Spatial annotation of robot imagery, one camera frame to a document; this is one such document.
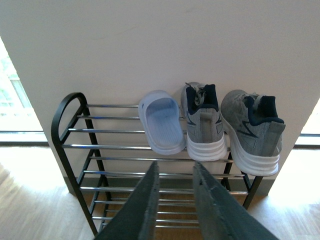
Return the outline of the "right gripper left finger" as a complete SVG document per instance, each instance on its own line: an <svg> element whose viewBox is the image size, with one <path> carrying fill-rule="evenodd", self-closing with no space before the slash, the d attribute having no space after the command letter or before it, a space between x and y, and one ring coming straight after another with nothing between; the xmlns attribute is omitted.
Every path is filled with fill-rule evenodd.
<svg viewBox="0 0 320 240"><path fill-rule="evenodd" d="M153 162L127 202L96 240L153 240L159 203L159 167Z"/></svg>

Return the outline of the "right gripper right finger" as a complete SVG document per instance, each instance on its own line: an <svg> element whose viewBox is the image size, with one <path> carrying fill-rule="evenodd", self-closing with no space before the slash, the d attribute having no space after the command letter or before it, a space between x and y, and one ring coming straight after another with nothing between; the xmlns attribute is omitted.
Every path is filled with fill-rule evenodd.
<svg viewBox="0 0 320 240"><path fill-rule="evenodd" d="M204 240L276 240L243 206L196 162L193 191L198 224Z"/></svg>

